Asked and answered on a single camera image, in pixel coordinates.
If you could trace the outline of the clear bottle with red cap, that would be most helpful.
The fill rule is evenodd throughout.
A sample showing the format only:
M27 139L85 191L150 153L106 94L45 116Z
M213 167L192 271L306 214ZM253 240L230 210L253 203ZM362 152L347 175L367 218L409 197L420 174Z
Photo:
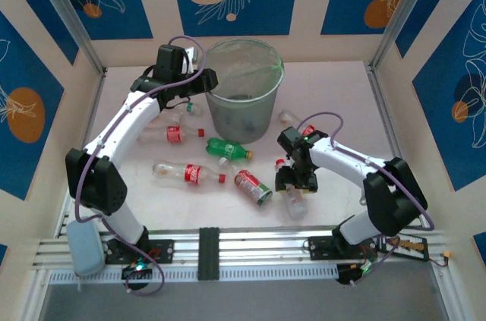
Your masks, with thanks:
M295 177L292 169L286 165L284 159L277 159L275 163L276 176L285 176L289 179L289 184L286 190L276 190L282 195L284 202L287 205L289 215L293 219L303 218L307 212L307 204L301 194L301 191L295 186Z

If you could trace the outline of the clear bottle with green label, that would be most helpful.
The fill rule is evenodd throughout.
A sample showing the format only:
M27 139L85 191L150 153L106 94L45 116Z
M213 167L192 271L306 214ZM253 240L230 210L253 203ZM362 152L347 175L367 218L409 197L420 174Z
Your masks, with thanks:
M177 108L185 115L201 116L204 113L203 109L194 102L183 102Z

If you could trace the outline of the red and green drink can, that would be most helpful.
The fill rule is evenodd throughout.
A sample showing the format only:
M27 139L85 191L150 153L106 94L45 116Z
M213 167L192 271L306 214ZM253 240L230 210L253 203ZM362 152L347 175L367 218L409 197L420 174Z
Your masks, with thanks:
M273 192L247 170L239 170L234 177L235 186L253 203L262 206Z

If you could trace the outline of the clear plastic bottle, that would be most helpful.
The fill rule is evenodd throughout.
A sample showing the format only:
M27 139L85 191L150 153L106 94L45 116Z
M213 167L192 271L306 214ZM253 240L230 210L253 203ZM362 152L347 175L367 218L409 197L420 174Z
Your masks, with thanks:
M278 119L282 124L293 127L297 127L301 122L301 119L289 110L282 110L278 114Z

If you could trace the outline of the cola bottle with red label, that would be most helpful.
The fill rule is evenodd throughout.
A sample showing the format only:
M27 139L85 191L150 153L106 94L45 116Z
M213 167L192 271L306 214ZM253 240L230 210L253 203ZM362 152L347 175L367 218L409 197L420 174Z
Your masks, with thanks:
M139 144L149 143L183 143L188 137L205 137L203 128L193 128L184 125L170 125L160 128L149 128L137 138Z

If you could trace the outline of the clear bottle with white cap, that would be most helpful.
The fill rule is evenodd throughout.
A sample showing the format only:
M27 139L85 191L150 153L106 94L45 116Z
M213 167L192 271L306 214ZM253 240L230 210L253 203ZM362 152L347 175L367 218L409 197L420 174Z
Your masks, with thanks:
M242 167L236 162L226 157L222 157L218 161L219 167L227 174L235 177L241 170Z

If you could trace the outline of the green plastic bottle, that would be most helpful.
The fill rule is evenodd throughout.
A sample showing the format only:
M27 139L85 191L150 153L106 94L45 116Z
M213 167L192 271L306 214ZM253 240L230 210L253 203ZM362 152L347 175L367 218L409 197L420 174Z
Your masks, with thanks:
M212 156L224 157L229 160L252 160L254 152L245 149L240 143L211 137L207 141L206 151Z

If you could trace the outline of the large cola bottle red label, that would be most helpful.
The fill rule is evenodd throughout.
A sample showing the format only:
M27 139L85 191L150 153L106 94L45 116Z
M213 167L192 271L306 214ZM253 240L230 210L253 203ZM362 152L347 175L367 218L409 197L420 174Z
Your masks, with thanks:
M206 183L224 184L226 175L218 173L204 165L180 164L158 161L153 165L153 175L161 179L171 179L200 186Z

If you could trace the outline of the translucent grey plastic bin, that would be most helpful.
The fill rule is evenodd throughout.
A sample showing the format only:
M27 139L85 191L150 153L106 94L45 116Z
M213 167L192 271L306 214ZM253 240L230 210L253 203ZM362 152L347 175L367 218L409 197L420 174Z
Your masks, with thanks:
M262 138L285 75L280 54L261 40L239 38L218 42L206 58L218 80L206 94L218 135L243 144Z

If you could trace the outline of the left controller board with light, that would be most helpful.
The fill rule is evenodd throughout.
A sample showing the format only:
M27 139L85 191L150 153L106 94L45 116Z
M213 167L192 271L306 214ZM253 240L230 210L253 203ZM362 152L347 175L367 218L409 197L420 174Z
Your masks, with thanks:
M145 263L126 266L121 271L122 280L146 279L152 275L153 270Z

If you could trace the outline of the blue-grey soft case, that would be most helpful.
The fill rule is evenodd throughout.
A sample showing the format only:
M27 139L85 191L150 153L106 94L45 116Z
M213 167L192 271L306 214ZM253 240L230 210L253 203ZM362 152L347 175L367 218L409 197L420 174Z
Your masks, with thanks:
M105 266L105 253L97 227L73 221L66 230L74 273L80 277L98 273Z

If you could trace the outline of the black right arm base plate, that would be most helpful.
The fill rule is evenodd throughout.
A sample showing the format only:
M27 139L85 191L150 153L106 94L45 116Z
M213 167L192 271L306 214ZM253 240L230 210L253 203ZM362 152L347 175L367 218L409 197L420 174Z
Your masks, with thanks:
M356 245L350 245L345 240L332 236L308 239L311 260L376 260L377 251L374 245L370 238Z

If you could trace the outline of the black rail bracket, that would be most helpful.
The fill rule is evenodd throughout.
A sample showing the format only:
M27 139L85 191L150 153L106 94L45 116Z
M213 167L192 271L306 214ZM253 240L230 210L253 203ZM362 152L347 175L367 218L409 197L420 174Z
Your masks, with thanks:
M219 228L199 229L198 281L219 280Z

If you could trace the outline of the aluminium corner post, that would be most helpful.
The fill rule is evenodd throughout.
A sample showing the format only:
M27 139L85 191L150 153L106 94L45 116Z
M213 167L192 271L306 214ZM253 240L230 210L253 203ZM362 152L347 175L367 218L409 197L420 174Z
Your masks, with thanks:
M405 22L412 13L417 0L399 0L399 4L390 18L390 22L383 32L383 36L380 39L380 43L376 49L376 52L369 61L369 67L371 72L376 72L380 67L383 59L391 46L394 44L397 36L401 32Z
M82 24L77 12L72 6L70 0L49 0L61 18L66 29L75 41L77 47L84 53L84 56L90 63L93 70L103 77L106 68L103 66L96 50L93 47L90 36Z

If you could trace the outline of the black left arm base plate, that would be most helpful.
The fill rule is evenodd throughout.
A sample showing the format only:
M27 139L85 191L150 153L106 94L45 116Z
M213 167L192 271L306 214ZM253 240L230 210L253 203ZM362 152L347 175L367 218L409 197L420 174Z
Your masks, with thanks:
M149 240L144 252L155 259L158 264L170 264L174 255L173 240ZM121 265L133 263L140 258L140 254L126 247L116 239L103 243L106 264Z

